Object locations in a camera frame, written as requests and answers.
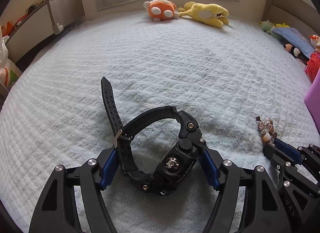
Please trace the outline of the light blue quilted bedspread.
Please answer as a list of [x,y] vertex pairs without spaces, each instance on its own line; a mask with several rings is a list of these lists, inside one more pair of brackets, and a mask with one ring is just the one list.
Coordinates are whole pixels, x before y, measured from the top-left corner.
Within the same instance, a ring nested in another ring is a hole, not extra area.
[[123,123],[175,106],[195,117],[210,148],[243,168],[262,165],[274,182],[257,116],[295,147],[319,144],[303,67],[257,23],[231,18],[217,29],[186,18],[153,22],[144,11],[108,15],[54,43],[3,104],[1,201],[23,232],[56,165],[80,166],[112,145],[102,77]]

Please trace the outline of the yellow plush dog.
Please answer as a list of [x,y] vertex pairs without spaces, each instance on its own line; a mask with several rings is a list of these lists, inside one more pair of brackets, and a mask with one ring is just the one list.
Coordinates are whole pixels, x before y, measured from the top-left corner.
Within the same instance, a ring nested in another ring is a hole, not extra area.
[[229,11],[215,3],[187,2],[184,7],[178,8],[178,13],[179,17],[188,16],[196,22],[215,28],[223,28],[229,24]]

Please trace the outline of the red patterned blanket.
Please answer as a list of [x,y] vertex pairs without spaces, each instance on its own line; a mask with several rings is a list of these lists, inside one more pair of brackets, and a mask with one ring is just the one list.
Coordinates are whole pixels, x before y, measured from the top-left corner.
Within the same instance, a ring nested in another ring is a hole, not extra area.
[[319,52],[314,52],[310,55],[310,60],[307,62],[307,66],[305,68],[305,73],[311,82],[315,80],[319,67],[320,67]]

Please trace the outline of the pink plastic tub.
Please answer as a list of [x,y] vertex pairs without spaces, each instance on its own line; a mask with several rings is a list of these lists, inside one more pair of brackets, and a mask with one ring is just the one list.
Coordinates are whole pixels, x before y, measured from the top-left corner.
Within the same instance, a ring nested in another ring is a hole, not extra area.
[[320,130],[320,76],[319,71],[313,80],[313,83],[308,90],[304,103],[313,118],[313,121],[319,132]]

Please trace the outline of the grey bedside cabinet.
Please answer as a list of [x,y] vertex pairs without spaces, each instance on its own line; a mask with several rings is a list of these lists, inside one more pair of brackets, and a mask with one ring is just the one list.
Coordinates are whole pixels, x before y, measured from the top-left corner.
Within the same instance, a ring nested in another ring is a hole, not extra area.
[[84,18],[82,0],[44,0],[27,10],[27,17],[5,43],[9,59],[17,63],[27,52],[65,27]]

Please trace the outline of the black wrist watch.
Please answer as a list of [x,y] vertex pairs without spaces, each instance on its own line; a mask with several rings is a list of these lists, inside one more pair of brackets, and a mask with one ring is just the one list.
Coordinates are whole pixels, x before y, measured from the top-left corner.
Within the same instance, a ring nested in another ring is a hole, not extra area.
[[[175,106],[164,106],[145,111],[123,125],[114,101],[112,85],[105,77],[101,79],[101,92],[123,175],[142,191],[160,196],[171,194],[195,165],[197,157],[204,152],[202,132],[196,119],[183,110],[178,111]],[[148,126],[164,119],[173,119],[180,125],[175,143],[165,147],[162,142],[157,142],[138,153],[142,146],[133,143],[135,137]],[[151,153],[148,161],[160,158],[152,173],[145,173],[134,160],[135,156],[142,158],[148,153]]]

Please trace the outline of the small panda plush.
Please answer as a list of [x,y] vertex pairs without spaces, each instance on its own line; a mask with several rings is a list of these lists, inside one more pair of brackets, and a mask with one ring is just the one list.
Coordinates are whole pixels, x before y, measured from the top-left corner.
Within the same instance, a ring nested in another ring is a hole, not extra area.
[[292,44],[284,44],[284,48],[288,53],[290,53],[295,58],[299,58],[301,55],[300,50]]

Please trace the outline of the white plastic bag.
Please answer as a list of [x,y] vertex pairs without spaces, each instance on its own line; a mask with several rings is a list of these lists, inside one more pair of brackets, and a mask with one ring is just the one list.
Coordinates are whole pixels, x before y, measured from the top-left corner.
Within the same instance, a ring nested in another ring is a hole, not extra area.
[[5,46],[5,37],[1,37],[1,86],[10,90],[17,82],[22,71],[9,59],[9,52]]

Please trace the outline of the blue cartoon pillow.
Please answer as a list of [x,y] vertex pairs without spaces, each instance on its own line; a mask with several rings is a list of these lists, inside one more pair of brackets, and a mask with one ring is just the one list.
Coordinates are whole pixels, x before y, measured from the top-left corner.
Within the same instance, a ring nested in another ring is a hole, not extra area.
[[295,46],[304,56],[310,57],[314,52],[310,41],[306,39],[297,29],[291,27],[277,27],[272,29],[272,34],[280,35],[288,43]]

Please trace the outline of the green frog plush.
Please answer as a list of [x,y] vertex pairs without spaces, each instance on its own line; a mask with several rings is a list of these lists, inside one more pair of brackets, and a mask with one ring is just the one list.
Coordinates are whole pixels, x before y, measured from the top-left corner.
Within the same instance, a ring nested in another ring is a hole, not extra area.
[[278,28],[278,27],[287,27],[289,28],[290,26],[283,23],[283,24],[273,24],[271,22],[267,21],[259,21],[259,26],[260,29],[264,32],[266,32],[267,34],[270,34],[272,29],[274,28]]

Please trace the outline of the beige padded headboard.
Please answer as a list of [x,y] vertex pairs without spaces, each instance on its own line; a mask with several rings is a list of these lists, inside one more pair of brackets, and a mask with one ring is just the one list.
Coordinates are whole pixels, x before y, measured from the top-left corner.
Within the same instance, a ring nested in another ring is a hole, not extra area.
[[287,24],[310,39],[319,35],[319,13],[303,0],[267,0],[262,20],[274,24]]

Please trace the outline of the orange white plush toy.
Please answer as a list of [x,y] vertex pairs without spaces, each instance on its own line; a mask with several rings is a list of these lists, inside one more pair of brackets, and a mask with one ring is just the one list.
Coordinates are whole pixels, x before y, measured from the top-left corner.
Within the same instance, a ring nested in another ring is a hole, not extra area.
[[148,15],[154,22],[177,19],[176,5],[169,0],[152,0],[143,3]]

